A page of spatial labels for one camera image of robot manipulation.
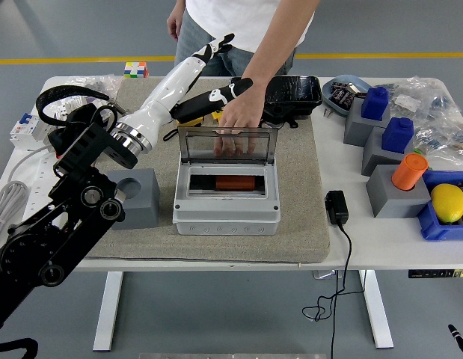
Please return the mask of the person's left hand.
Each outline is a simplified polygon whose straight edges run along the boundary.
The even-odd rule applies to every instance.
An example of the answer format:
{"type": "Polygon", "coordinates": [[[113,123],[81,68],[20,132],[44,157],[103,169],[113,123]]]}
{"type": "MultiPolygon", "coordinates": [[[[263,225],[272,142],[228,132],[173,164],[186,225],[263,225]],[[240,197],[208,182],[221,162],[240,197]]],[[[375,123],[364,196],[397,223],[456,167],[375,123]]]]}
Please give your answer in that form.
{"type": "MultiPolygon", "coordinates": [[[[226,104],[218,126],[225,128],[257,128],[263,114],[266,88],[266,84],[253,84],[244,93],[226,104]]],[[[221,157],[223,151],[228,156],[243,153],[241,144],[235,144],[234,147],[235,149],[233,149],[232,144],[229,144],[227,138],[217,138],[214,143],[214,154],[221,157]]]]}

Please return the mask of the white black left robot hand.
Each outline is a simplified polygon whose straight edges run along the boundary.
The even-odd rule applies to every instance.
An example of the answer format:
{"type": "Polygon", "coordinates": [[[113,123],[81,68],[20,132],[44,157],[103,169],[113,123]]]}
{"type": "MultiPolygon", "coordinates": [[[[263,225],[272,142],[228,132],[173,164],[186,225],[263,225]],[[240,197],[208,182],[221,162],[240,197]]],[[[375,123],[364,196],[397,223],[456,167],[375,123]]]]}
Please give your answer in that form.
{"type": "Polygon", "coordinates": [[[233,34],[217,38],[181,61],[170,71],[134,113],[117,123],[111,132],[135,153],[148,153],[156,146],[160,126],[178,120],[187,123],[224,107],[253,84],[251,79],[239,79],[222,88],[213,89],[184,100],[202,73],[217,55],[231,49],[233,34]]]}

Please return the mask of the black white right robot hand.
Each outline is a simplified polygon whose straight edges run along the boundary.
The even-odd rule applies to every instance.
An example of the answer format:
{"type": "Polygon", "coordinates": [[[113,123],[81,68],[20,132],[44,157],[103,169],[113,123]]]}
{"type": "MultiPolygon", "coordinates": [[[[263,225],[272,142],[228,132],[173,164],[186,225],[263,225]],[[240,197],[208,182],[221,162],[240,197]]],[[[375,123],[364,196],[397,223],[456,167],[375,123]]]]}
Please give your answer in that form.
{"type": "Polygon", "coordinates": [[[455,341],[457,342],[458,347],[463,351],[463,337],[461,336],[460,332],[452,324],[448,324],[448,329],[455,341]]]}

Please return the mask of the person's right hand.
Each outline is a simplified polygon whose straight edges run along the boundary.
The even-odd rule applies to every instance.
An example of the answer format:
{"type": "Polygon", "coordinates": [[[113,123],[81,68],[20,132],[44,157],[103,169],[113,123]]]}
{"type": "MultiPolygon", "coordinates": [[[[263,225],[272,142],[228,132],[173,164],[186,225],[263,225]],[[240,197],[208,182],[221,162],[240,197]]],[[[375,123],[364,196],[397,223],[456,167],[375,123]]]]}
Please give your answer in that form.
{"type": "Polygon", "coordinates": [[[183,23],[183,17],[184,17],[184,12],[185,8],[184,7],[175,7],[168,19],[167,19],[167,29],[168,29],[168,34],[170,37],[178,41],[179,35],[180,35],[180,30],[182,27],[183,23]]]}

